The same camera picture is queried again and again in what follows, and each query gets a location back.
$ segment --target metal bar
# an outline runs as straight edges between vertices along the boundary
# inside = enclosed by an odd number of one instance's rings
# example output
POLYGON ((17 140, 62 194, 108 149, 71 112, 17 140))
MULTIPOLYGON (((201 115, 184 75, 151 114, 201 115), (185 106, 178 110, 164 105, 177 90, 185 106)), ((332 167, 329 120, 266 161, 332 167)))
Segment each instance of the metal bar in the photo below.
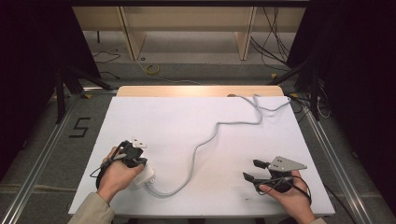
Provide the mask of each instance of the metal bar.
POLYGON ((294 77, 295 75, 301 73, 303 70, 307 70, 307 69, 308 69, 308 62, 305 61, 305 62, 301 63, 300 65, 296 66, 295 68, 291 69, 289 72, 285 73, 282 77, 272 80, 267 85, 280 84, 280 83, 288 80, 289 78, 294 77))
POLYGON ((79 99, 79 95, 73 95, 70 99, 70 102, 66 108, 66 113, 64 114, 64 118, 59 124, 55 125, 54 130, 52 131, 49 140, 47 141, 46 145, 44 146, 43 150, 41 151, 35 165, 33 166, 30 174, 26 177, 24 183, 22 184, 19 192, 13 199, 11 205, 9 206, 6 215, 2 220, 2 224, 8 223, 16 223, 18 218, 20 217, 24 206, 26 205, 27 201, 32 194, 32 191, 35 187, 35 183, 37 182, 38 178, 41 176, 47 161, 52 154, 52 151, 55 149, 56 144, 62 132, 64 131, 65 124, 70 118, 71 111, 74 108, 74 105, 79 99))
POLYGON ((84 88, 81 94, 111 94, 111 95, 117 95, 118 90, 116 91, 105 91, 102 88, 99 87, 93 87, 93 88, 84 88))
POLYGON ((32 0, 31 4, 72 7, 308 7, 334 6, 336 0, 32 0))
POLYGON ((75 66, 67 65, 65 68, 67 70, 69 70, 70 72, 72 72, 73 74, 79 75, 79 76, 89 80, 91 83, 93 83, 99 87, 102 87, 103 89, 105 89, 107 91, 113 91, 113 88, 110 85, 108 85, 107 83, 103 82, 99 78, 92 77, 90 74, 86 73, 85 71, 83 71, 75 66))
POLYGON ((346 170, 344 169, 342 163, 339 161, 332 144, 329 141, 326 133, 324 132, 320 121, 316 121, 311 112, 307 114, 309 123, 311 124, 312 129, 314 130, 315 135, 317 136, 320 145, 325 153, 325 156, 334 171, 335 177, 340 184, 341 190, 344 192, 346 199, 349 202, 350 208, 355 215, 358 223, 373 223, 370 215, 367 213, 367 210, 364 206, 359 193, 356 191, 352 182, 350 181, 346 170))
POLYGON ((56 102, 58 103, 58 118, 56 119, 56 123, 59 124, 62 118, 64 117, 64 113, 66 111, 64 105, 64 82, 62 81, 61 70, 58 69, 55 74, 55 82, 56 82, 56 102))

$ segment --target black cable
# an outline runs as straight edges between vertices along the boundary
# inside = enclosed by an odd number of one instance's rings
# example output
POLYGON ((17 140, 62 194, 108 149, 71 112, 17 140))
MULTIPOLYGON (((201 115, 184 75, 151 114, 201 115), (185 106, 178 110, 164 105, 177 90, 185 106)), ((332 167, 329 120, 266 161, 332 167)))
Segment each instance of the black cable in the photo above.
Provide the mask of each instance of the black cable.
POLYGON ((115 77, 116 79, 120 79, 120 77, 118 77, 118 76, 112 74, 111 72, 100 72, 100 73, 108 73, 108 74, 110 74, 111 76, 115 77))
POLYGON ((309 204, 311 204, 311 203, 312 203, 311 190, 309 189, 309 187, 308 187, 308 185, 306 184, 305 180, 303 180, 301 177, 299 177, 299 176, 297 176, 297 175, 292 175, 292 177, 301 179, 301 180, 304 182, 304 184, 306 185, 306 190, 307 190, 307 192, 303 191, 302 189, 300 189, 299 187, 295 186, 294 184, 291 184, 291 183, 289 183, 289 182, 286 182, 286 183, 289 184, 289 185, 291 185, 294 189, 297 189, 298 191, 300 191, 300 192, 308 199, 309 204))
POLYGON ((93 174, 96 173, 96 171, 102 169, 104 166, 106 166, 106 165, 108 165, 109 163, 113 162, 114 157, 115 157, 115 156, 117 155, 117 153, 120 151, 120 148, 121 148, 122 146, 124 146, 124 145, 125 145, 125 142, 121 142, 121 143, 119 144, 119 146, 116 148, 116 150, 113 152, 113 154, 111 155, 111 157, 108 158, 106 162, 102 163, 102 164, 100 165, 99 168, 97 168, 96 170, 94 170, 94 171, 90 174, 90 177, 98 177, 98 176, 94 176, 93 174))
POLYGON ((279 51, 279 54, 280 54, 280 56, 282 57, 282 59, 283 59, 283 61, 285 61, 285 57, 283 56, 283 54, 286 56, 286 57, 289 57, 289 50, 288 50, 288 48, 286 48, 286 46, 283 44, 283 42, 282 42, 282 40, 281 40, 281 38, 280 38, 280 36, 279 36, 279 34, 278 34, 278 32, 277 32, 277 13, 278 13, 278 7, 275 7, 274 8, 274 21, 273 21, 273 23, 271 24, 271 22, 270 22, 270 19, 269 19, 269 17, 268 17, 268 14, 267 14, 267 12, 266 12, 266 10, 265 10, 265 7, 263 7, 262 8, 263 9, 263 11, 264 11, 264 15, 265 15, 265 18, 267 19, 267 22, 268 22, 268 24, 269 24, 269 26, 270 26, 270 28, 271 28, 271 30, 270 30, 270 33, 269 33, 269 35, 267 36, 267 39, 265 40, 265 42, 264 42, 264 45, 265 45, 265 43, 266 43, 266 41, 268 40, 268 37, 270 36, 270 34, 272 33, 272 34, 274 34, 274 37, 276 38, 276 44, 277 44, 277 48, 278 48, 278 51, 279 51))
POLYGON ((301 112, 303 111, 303 106, 300 104, 300 102, 297 101, 297 103, 298 103, 298 105, 300 106, 300 109, 297 110, 297 111, 294 111, 294 110, 293 110, 293 113, 294 113, 294 114, 299 114, 299 113, 301 113, 301 112))
POLYGON ((343 202, 341 202, 341 200, 337 197, 337 195, 335 195, 335 193, 324 182, 322 182, 322 183, 323 183, 324 188, 326 188, 326 190, 328 190, 332 194, 332 196, 334 196, 335 200, 337 200, 337 202, 339 202, 341 204, 341 206, 343 206, 344 210, 349 215, 352 222, 354 224, 357 224, 355 218, 352 216, 352 214, 349 213, 349 211, 347 210, 347 207, 343 204, 343 202))
POLYGON ((105 62, 97 62, 97 61, 95 61, 96 63, 108 63, 108 62, 111 62, 111 61, 114 61, 114 60, 118 59, 121 56, 120 54, 116 54, 116 53, 109 53, 109 52, 106 52, 106 51, 100 51, 99 53, 92 55, 92 57, 94 58, 94 57, 98 56, 101 53, 116 55, 116 57, 113 58, 113 59, 110 59, 108 61, 105 61, 105 62))
POLYGON ((301 98, 301 97, 295 97, 295 96, 289 96, 290 98, 296 99, 296 100, 301 100, 301 101, 307 101, 310 102, 311 99, 306 99, 306 98, 301 98))
POLYGON ((266 191, 266 192, 258 191, 258 190, 257 190, 257 192, 258 192, 260 195, 268 194, 271 190, 273 190, 274 188, 276 188, 276 186, 278 186, 279 184, 281 184, 281 183, 283 182, 283 178, 284 178, 284 177, 280 177, 280 178, 276 178, 276 179, 269 179, 269 180, 266 180, 266 181, 261 182, 260 184, 257 184, 256 186, 265 185, 266 183, 274 182, 274 181, 278 180, 278 181, 276 182, 276 184, 274 184, 274 185, 270 188, 270 190, 268 190, 268 191, 266 191))
MULTIPOLYGON (((251 37, 251 39, 252 39, 252 41, 254 41, 255 43, 256 43, 256 45, 259 45, 254 39, 253 39, 253 37, 251 37)), ((259 50, 259 49, 257 49, 257 47, 256 46, 254 46, 254 44, 252 43, 252 42, 250 42, 250 44, 251 44, 251 46, 255 49, 255 50, 257 50, 262 56, 265 56, 265 57, 267 57, 267 58, 271 58, 271 59, 276 59, 276 60, 278 60, 279 61, 279 59, 278 58, 275 58, 275 55, 273 55, 273 56, 271 56, 271 55, 267 55, 267 54, 265 54, 264 52, 263 52, 263 50, 259 50)), ((262 57, 262 62, 264 63, 264 65, 265 66, 267 66, 267 67, 270 67, 270 68, 273 68, 273 69, 276 69, 276 70, 280 70, 280 71, 285 71, 285 72, 289 72, 289 70, 286 70, 286 69, 282 69, 282 68, 277 68, 277 67, 273 67, 273 66, 271 66, 271 65, 269 65, 269 64, 267 64, 266 62, 265 62, 265 60, 264 60, 264 58, 262 57)))
POLYGON ((305 118, 306 114, 308 114, 309 111, 310 111, 309 109, 306 110, 306 112, 304 113, 304 115, 303 115, 299 120, 297 120, 297 123, 300 123, 300 121, 303 120, 303 118, 305 118))
POLYGON ((304 105, 304 106, 307 106, 307 107, 311 106, 311 105, 309 104, 309 101, 306 100, 306 99, 300 99, 300 98, 294 97, 294 96, 288 96, 288 97, 289 97, 291 100, 298 102, 300 105, 304 105))

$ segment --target metal frame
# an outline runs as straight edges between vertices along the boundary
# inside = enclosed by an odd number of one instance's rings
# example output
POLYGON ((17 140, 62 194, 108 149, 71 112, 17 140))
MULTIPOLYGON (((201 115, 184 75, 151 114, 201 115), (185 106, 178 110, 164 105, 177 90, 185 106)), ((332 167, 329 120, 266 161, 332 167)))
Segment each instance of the metal frame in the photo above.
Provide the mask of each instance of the metal frame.
POLYGON ((75 104, 79 99, 79 95, 73 95, 70 99, 70 102, 66 108, 66 112, 64 114, 64 118, 59 124, 55 125, 54 130, 52 131, 49 140, 41 151, 35 165, 33 166, 30 174, 26 177, 25 181, 21 185, 20 190, 6 211, 5 216, 2 219, 2 224, 8 223, 16 223, 18 218, 20 217, 24 206, 27 204, 27 201, 30 198, 30 195, 33 192, 35 187, 35 183, 37 183, 39 177, 41 176, 47 161, 50 159, 52 151, 55 149, 56 144, 58 143, 59 138, 61 137, 64 127, 66 126, 70 114, 73 111, 75 104))
POLYGON ((367 213, 367 209, 359 193, 356 191, 355 187, 353 186, 351 180, 349 179, 344 166, 338 159, 337 154, 330 143, 329 138, 327 137, 326 133, 324 132, 320 121, 316 121, 314 116, 311 112, 307 112, 307 108, 304 109, 304 112, 307 113, 307 117, 309 123, 314 131, 315 135, 318 138, 318 141, 323 149, 323 152, 326 156, 327 161, 329 162, 332 170, 334 171, 334 175, 340 184, 341 190, 344 192, 346 199, 349 202, 349 206, 355 215, 358 223, 365 224, 365 223, 374 223, 367 213))

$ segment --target white table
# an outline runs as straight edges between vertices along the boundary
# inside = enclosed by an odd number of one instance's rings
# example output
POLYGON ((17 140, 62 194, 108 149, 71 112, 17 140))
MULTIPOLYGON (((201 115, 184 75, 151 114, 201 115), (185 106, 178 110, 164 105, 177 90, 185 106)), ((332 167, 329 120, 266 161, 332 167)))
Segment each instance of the white table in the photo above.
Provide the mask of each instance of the white table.
MULTIPOLYGON (((269 108, 287 101, 282 96, 259 98, 260 106, 269 108)), ((290 105, 262 113, 262 124, 257 126, 220 126, 213 141, 198 148, 192 179, 176 195, 158 198, 131 185, 116 195, 111 207, 126 217, 284 215, 280 204, 260 196, 242 175, 268 178, 268 171, 254 167, 252 161, 271 162, 279 155, 307 165, 301 174, 311 188, 314 214, 334 214, 290 105)), ((114 97, 69 213, 74 214, 85 197, 96 191, 95 179, 89 175, 121 141, 134 136, 148 144, 145 156, 156 173, 154 187, 168 192, 185 180, 195 146, 210 137, 216 122, 256 121, 258 116, 239 97, 114 97)))

